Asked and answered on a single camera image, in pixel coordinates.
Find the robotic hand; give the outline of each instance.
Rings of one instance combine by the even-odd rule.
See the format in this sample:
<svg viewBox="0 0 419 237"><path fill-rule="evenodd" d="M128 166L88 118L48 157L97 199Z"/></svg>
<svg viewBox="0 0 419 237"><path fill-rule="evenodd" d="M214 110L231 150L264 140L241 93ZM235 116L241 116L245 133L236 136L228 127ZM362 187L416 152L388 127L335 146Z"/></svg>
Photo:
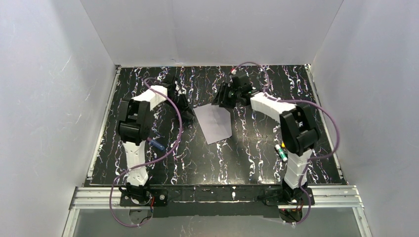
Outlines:
<svg viewBox="0 0 419 237"><path fill-rule="evenodd" d="M231 81L223 82L212 102L225 108L234 108L236 103L250 105L255 111L268 115L281 124L282 138L288 152L288 169L283 178L280 200L290 202L300 200L303 191L298 182L303 176L301 186L307 190L307 171L304 171L310 155L319 140L320 132L308 105L294 105L276 102L263 92L256 90L246 73L231 73Z"/></svg>
<svg viewBox="0 0 419 237"><path fill-rule="evenodd" d="M194 113L186 96L180 91L178 78L167 75L162 81L162 85L153 85L151 88L172 100L181 112L183 120L193 119ZM165 97L150 89L138 96L121 101L117 132L123 142L128 167L145 163L145 142L151 141L148 136L154 120L151 111L165 101ZM143 166L130 171L125 187L120 187L119 190L125 196L144 203L149 200L150 196L150 190L146 185L147 181L147 169Z"/></svg>

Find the paper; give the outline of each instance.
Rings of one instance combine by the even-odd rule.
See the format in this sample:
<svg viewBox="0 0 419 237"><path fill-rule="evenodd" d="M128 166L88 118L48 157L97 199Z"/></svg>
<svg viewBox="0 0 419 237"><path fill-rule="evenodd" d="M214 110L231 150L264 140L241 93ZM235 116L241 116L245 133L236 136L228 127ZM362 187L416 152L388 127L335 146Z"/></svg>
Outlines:
<svg viewBox="0 0 419 237"><path fill-rule="evenodd" d="M231 137L230 112L225 108L207 104L194 108L207 144Z"/></svg>

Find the gray wall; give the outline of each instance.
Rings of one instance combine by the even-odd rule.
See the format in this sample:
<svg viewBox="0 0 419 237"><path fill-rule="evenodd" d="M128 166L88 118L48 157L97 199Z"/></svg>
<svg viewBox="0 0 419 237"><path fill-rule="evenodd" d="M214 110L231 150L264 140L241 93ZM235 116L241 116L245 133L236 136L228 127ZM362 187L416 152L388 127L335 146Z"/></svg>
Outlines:
<svg viewBox="0 0 419 237"><path fill-rule="evenodd" d="M342 0L82 0L115 64L311 63Z"/></svg>
<svg viewBox="0 0 419 237"><path fill-rule="evenodd" d="M0 1L2 236L61 236L114 74L80 1Z"/></svg>
<svg viewBox="0 0 419 237"><path fill-rule="evenodd" d="M418 236L419 2L345 0L313 63L375 236Z"/></svg>

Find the marble surface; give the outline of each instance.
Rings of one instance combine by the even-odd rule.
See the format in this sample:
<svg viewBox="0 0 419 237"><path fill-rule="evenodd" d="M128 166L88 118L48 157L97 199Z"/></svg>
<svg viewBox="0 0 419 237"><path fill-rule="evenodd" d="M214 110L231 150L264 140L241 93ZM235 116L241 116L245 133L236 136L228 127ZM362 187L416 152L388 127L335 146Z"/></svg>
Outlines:
<svg viewBox="0 0 419 237"><path fill-rule="evenodd" d="M269 93L282 99L302 99L315 102L313 91L303 65L265 66L272 85ZM150 67L123 68L118 78L106 128L99 146L93 176L88 185L110 185L115 177L126 169L122 142L116 133L120 99L139 95L145 90L142 79L162 79L167 73L181 80L183 91L193 107L212 101L218 86L227 80L231 66L222 67ZM242 67L253 85L261 88L265 76L255 66ZM325 155L331 151L319 112L316 121L321 138L312 156ZM162 103L154 109L154 125L150 136L163 144L167 150L173 144L179 130L174 109ZM223 184L279 184L286 163L281 162L274 146L280 144L280 126L273 119L237 105L231 111L232 137L207 145L195 118L183 123L181 143L174 155L163 162L147 167L152 185L223 185ZM164 153L146 145L146 158L158 158ZM333 158L311 162L308 171L311 184L340 184Z"/></svg>

